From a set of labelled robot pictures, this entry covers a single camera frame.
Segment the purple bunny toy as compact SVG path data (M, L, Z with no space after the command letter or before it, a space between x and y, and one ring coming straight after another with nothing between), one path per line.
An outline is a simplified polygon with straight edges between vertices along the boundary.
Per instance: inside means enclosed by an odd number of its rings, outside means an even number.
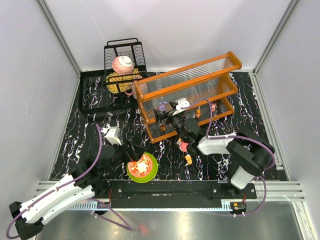
M158 106L156 107L156 109L157 109L160 113L165 112L165 111L166 111L166 105L167 105L167 104L168 104L168 102L166 102L166 101L160 102L160 103L158 104Z

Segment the small orange figure toy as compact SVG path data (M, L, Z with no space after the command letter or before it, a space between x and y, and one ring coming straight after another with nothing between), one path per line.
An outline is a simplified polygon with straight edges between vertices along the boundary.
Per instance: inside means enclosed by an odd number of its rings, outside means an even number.
M187 154L184 158L185 158L186 163L188 165L192 165L193 164L192 156L190 154Z

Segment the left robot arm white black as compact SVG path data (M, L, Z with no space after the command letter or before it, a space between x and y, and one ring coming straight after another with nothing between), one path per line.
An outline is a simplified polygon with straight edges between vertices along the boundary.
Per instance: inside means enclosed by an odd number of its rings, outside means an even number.
M77 164L55 185L26 202L15 201L9 205L17 237L28 240L40 233L44 226L57 215L83 201L95 201L113 195L103 174L108 167L118 162L132 163L145 153L145 148L133 142L114 147L99 143L95 159Z

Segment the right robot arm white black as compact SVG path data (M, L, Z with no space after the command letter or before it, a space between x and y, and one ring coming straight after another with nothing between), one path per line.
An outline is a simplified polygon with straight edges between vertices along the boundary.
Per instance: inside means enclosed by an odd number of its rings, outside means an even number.
M190 156L228 154L233 157L238 164L229 181L233 187L243 190L254 178L261 179L264 172L275 165L275 149L255 133L244 129L212 136L208 130L202 131L195 118L185 116L185 111L193 107L186 98L169 104L170 111L159 107L153 109L156 122L172 125L180 138L180 150Z

